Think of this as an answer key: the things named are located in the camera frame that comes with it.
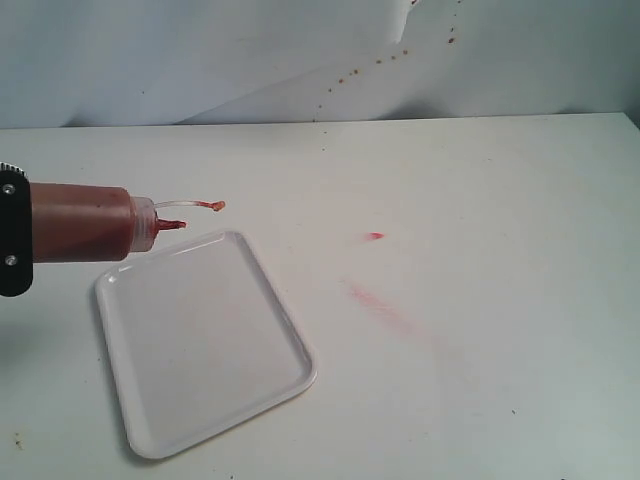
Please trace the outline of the red sauce squeeze bottle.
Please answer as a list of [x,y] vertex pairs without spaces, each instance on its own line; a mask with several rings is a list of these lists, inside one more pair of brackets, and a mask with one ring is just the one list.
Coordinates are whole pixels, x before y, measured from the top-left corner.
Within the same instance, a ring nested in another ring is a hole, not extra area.
[[162,231],[187,227],[158,211],[198,207],[219,212],[222,200],[155,202],[121,187],[33,183],[31,185],[33,261],[75,263],[120,261],[152,249]]

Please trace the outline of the white rectangular plastic tray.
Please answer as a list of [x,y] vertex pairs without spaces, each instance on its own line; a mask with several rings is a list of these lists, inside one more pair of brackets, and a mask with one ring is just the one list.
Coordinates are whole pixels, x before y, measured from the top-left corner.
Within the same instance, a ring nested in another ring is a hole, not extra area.
[[306,391],[317,369],[247,238],[216,231],[94,287],[131,450],[163,460]]

